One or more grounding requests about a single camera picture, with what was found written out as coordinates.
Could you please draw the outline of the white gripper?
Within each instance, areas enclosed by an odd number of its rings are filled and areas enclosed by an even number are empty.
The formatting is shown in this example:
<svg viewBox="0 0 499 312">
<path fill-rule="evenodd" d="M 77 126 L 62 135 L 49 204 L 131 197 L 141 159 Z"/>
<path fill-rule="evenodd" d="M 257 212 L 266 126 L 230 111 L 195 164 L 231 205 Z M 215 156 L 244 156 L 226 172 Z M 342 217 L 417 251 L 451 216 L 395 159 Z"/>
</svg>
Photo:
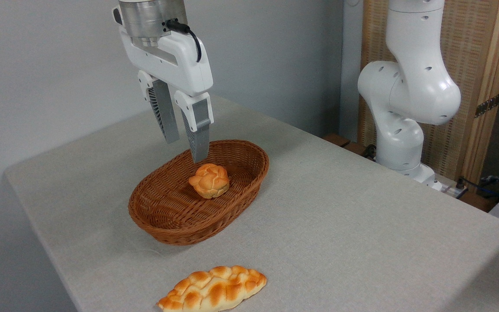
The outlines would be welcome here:
<svg viewBox="0 0 499 312">
<path fill-rule="evenodd" d="M 144 100 L 151 105 L 166 142 L 179 140 L 170 84 L 178 89 L 174 99 L 182 111 L 193 162 L 207 158 L 214 117 L 206 91 L 214 81 L 204 44 L 200 42 L 198 62 L 194 38 L 188 34 L 170 32 L 158 40 L 156 47 L 139 48 L 123 26 L 119 26 L 119 32 L 128 58 L 140 69 L 137 77 Z"/>
</svg>

